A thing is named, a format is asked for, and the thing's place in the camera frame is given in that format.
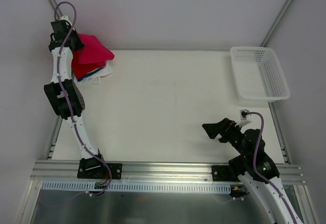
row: white plastic basket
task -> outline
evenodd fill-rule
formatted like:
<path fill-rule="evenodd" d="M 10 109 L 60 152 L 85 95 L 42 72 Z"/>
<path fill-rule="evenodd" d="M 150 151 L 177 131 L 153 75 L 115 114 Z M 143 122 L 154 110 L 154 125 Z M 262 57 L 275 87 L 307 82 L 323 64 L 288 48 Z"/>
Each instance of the white plastic basket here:
<path fill-rule="evenodd" d="M 290 90 L 274 50 L 232 47 L 232 68 L 240 101 L 288 99 Z"/>

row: black mounting bracket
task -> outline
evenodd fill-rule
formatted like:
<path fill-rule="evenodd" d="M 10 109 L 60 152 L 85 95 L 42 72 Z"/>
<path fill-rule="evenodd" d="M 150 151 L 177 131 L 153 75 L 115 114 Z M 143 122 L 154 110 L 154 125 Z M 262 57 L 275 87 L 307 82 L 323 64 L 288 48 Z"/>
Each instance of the black mounting bracket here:
<path fill-rule="evenodd" d="M 49 50 L 52 51 L 56 47 L 60 47 L 63 40 L 68 35 L 71 25 L 66 20 L 56 20 L 51 22 L 53 33 L 50 35 L 51 41 Z M 70 36 L 65 44 L 65 47 L 69 47 L 72 52 L 83 49 L 85 45 L 82 43 L 76 30 L 72 29 Z"/>
<path fill-rule="evenodd" d="M 228 165 L 212 165 L 211 169 L 213 182 L 239 182 L 232 176 Z"/>
<path fill-rule="evenodd" d="M 87 166 L 85 164 L 86 161 L 87 160 L 85 160 L 85 159 L 80 160 L 78 173 L 77 173 L 77 178 L 80 178 L 80 179 L 101 179 L 101 180 L 106 178 L 107 168 L 103 164 L 101 164 L 101 165 L 99 165 L 97 167 L 92 167 L 90 169 L 87 169 Z M 117 164 L 117 163 L 106 163 L 106 164 L 111 170 L 112 179 L 113 180 L 120 180 L 121 176 L 122 176 L 122 164 Z"/>

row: white table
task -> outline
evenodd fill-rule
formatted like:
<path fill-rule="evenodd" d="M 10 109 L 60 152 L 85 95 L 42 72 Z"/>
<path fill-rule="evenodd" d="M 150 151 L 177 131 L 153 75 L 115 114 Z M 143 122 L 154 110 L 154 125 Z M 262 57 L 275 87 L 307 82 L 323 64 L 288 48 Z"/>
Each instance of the white table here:
<path fill-rule="evenodd" d="M 113 74 L 100 85 L 78 85 L 90 138 L 105 160 L 225 163 L 238 153 L 230 144 L 210 140 L 201 127 L 239 110 L 258 111 L 265 119 L 265 150 L 284 163 L 267 103 L 237 101 L 229 52 L 114 51 Z M 260 119 L 246 128 L 260 128 Z M 77 142 L 63 122 L 53 159 L 79 160 Z"/>

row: fabric pile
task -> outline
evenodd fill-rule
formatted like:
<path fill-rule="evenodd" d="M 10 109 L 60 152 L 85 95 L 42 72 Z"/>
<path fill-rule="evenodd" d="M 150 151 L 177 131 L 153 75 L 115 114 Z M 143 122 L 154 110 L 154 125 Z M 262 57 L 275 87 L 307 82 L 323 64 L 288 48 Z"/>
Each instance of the fabric pile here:
<path fill-rule="evenodd" d="M 109 61 L 113 60 L 114 54 L 95 36 L 79 34 L 79 37 L 85 47 L 73 54 L 71 68 L 75 74 L 75 81 L 100 84 L 102 76 L 113 72 Z"/>

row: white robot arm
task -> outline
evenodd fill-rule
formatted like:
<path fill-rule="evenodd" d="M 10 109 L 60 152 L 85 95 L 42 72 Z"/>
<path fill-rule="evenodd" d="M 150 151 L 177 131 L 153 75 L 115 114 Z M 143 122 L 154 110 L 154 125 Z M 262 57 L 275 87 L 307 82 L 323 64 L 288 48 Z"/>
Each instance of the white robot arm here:
<path fill-rule="evenodd" d="M 248 129 L 241 133 L 241 126 L 246 123 L 247 115 L 256 114 L 262 119 L 261 129 Z M 248 110 L 241 110 L 243 121 L 224 118 L 215 124 L 203 124 L 209 138 L 217 135 L 220 143 L 229 142 L 239 156 L 229 160 L 228 167 L 216 172 L 219 177 L 241 181 L 254 198 L 259 208 L 268 216 L 271 224 L 303 223 L 296 214 L 280 178 L 280 173 L 273 160 L 265 153 L 265 142 L 261 138 L 263 129 L 262 115 Z"/>
<path fill-rule="evenodd" d="M 107 166 L 104 165 L 97 145 L 89 139 L 85 130 L 84 99 L 71 77 L 73 52 L 84 48 L 84 44 L 76 30 L 71 28 L 67 16 L 51 22 L 51 25 L 53 33 L 49 49 L 53 55 L 53 76 L 50 84 L 44 86 L 44 91 L 55 113 L 70 126 L 75 135 L 81 154 L 77 177 L 104 178 Z"/>

